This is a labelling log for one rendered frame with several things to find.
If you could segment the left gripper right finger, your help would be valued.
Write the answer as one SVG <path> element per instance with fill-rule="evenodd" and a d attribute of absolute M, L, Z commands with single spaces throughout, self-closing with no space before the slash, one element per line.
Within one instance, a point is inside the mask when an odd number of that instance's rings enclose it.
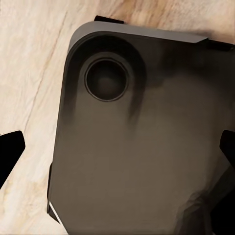
<path fill-rule="evenodd" d="M 235 169 L 235 132 L 225 129 L 220 138 L 219 148 Z"/>

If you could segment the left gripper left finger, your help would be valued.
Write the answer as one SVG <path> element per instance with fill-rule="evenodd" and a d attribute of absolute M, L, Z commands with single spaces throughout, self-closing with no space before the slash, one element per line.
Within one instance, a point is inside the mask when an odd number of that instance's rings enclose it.
<path fill-rule="evenodd" d="M 25 150 L 21 130 L 0 136 L 0 189 Z"/>

